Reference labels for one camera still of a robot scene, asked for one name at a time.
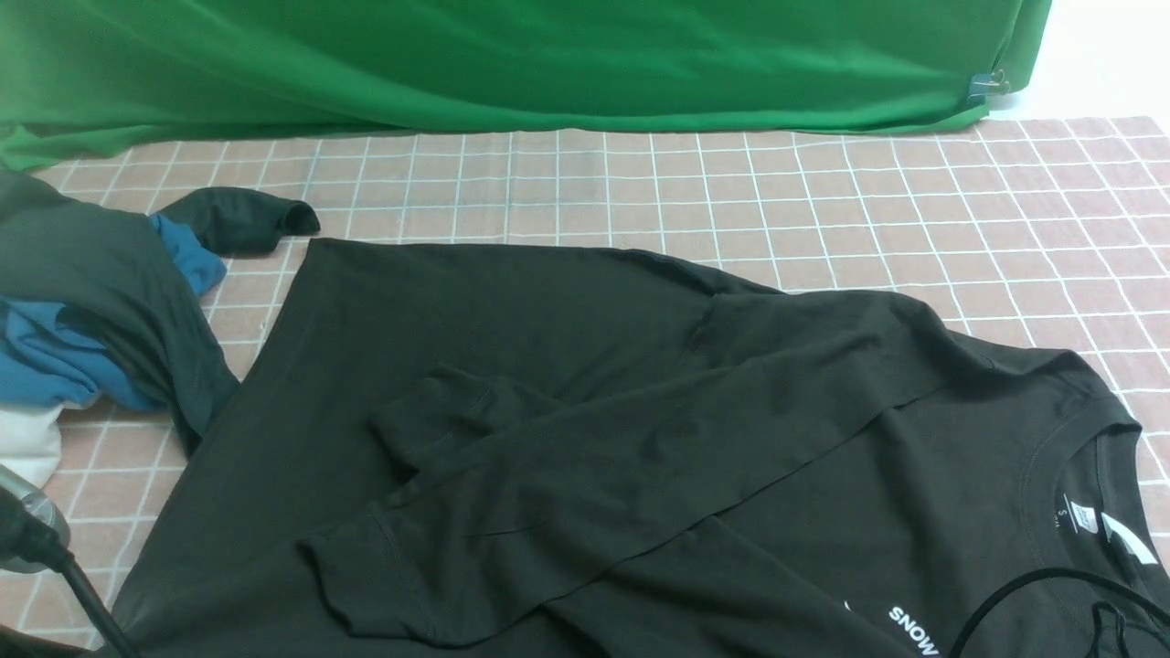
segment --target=white logo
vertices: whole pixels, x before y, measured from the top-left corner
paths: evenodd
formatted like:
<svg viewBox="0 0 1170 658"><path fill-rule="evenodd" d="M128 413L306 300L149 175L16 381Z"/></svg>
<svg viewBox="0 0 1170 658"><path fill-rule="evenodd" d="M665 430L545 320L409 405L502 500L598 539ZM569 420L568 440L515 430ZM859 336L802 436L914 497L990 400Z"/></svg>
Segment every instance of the white logo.
<svg viewBox="0 0 1170 658"><path fill-rule="evenodd" d="M1109 537L1109 541L1114 541L1114 537L1121 540L1121 543L1126 546L1126 550L1134 557L1137 557L1137 561L1142 564L1158 563L1158 558L1154 557L1154 551L1145 547L1145 543L1138 539L1137 533L1122 526L1121 521L1117 521L1104 512L1101 513L1101 521L1104 523L1104 534Z"/></svg>
<svg viewBox="0 0 1170 658"><path fill-rule="evenodd" d="M902 626L906 633L910 636L910 639L918 643L918 649L922 650L923 656L938 656L938 650L935 649L935 643L927 635L925 629L918 625L917 622L910 618L910 616L899 606L894 606L889 611L889 618L894 619L894 623Z"/></svg>

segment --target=green backdrop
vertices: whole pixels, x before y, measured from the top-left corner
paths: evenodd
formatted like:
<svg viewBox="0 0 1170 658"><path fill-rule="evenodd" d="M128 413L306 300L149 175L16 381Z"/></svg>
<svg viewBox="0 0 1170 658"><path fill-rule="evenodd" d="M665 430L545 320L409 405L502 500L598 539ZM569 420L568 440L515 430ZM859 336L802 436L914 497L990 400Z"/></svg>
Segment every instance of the green backdrop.
<svg viewBox="0 0 1170 658"><path fill-rule="evenodd" d="M1051 0L4 0L13 169L174 138L954 129Z"/></svg>

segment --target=clothing label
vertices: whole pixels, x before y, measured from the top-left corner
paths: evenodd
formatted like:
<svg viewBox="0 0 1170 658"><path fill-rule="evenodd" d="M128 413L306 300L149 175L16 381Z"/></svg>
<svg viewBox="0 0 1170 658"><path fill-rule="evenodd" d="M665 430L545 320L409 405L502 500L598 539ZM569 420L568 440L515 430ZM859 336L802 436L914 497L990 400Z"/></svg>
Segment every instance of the clothing label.
<svg viewBox="0 0 1170 658"><path fill-rule="evenodd" d="M1068 501L1068 510L1072 513L1076 525L1095 535L1097 533L1096 509L1076 505L1067 498L1065 500Z"/></svg>
<svg viewBox="0 0 1170 658"><path fill-rule="evenodd" d="M1113 516L1109 516L1104 512L1101 513L1101 525L1104 526L1104 536L1109 537L1109 541L1114 541L1116 537L1126 547L1126 550L1130 555L1137 558L1142 564L1157 564L1158 560L1154 556L1154 551L1150 550L1145 542L1137 536L1134 530L1130 530L1126 526L1117 521Z"/></svg>
<svg viewBox="0 0 1170 658"><path fill-rule="evenodd" d="M906 635L910 636L910 639L918 644L918 651L923 656L938 656L938 650L935 649L935 643L927 635L927 630L920 626L906 610L895 605L889 611L889 618L894 619L894 623L904 630Z"/></svg>

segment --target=black cable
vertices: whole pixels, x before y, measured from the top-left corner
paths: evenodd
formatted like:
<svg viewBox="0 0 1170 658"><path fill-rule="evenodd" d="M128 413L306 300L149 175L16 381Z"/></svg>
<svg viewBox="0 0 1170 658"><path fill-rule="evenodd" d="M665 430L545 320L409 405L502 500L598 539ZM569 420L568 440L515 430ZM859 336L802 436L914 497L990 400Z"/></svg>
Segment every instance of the black cable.
<svg viewBox="0 0 1170 658"><path fill-rule="evenodd" d="M139 658L138 651L110 616L85 573L77 566L73 553L61 543L57 532L29 514L12 492L0 487L0 557L8 556L44 564L64 576L85 616L94 623L97 632L102 633L106 644L122 658Z"/></svg>
<svg viewBox="0 0 1170 658"><path fill-rule="evenodd" d="M122 658L140 658L138 650L130 644L130 639L122 632L122 628L113 621L110 612L105 610L102 597L94 591L92 583L89 582L85 573L77 566L77 561L70 558L61 570L61 575L69 583L69 588L74 590L74 595L77 596L77 601L81 603L81 608L85 611L89 621L94 623L94 628L105 638L105 643L113 647Z"/></svg>
<svg viewBox="0 0 1170 658"><path fill-rule="evenodd" d="M975 633L975 629L978 628L979 622L991 612L991 609L999 605L1003 599L1007 598L1009 595L1016 590L1023 588L1024 585L1034 583L1037 581L1046 581L1049 578L1072 578L1076 581L1083 581L1092 585L1109 590L1110 592L1126 598L1130 603L1137 605L1144 610L1155 622L1162 624L1163 626L1170 626L1170 612L1158 608L1156 603L1145 598L1144 596L1137 594L1136 591L1127 588L1126 585L1110 581L1104 576L1099 576L1088 571L1081 571L1078 569L1067 569L1064 567L1052 567L1048 569L1037 569L1035 571L1028 571L1018 578L1012 580L1004 587L996 590L994 594L987 597L979 608L968 617L966 623L963 624L963 630L959 631L958 638L951 646L950 652L947 658L958 658L963 653L963 649L966 646L968 640ZM1148 629L1140 628L1138 630L1148 631ZM1163 645L1166 645L1166 639L1164 633L1157 629L1149 629L1151 635L1158 639Z"/></svg>

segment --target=white cloth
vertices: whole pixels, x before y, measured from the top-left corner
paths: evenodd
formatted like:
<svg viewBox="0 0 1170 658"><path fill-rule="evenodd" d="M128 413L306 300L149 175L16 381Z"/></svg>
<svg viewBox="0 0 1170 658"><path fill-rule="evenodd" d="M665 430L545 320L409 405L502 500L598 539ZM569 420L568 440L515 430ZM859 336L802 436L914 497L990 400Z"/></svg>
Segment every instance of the white cloth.
<svg viewBox="0 0 1170 658"><path fill-rule="evenodd" d="M61 462L61 406L0 404L0 464L42 487Z"/></svg>

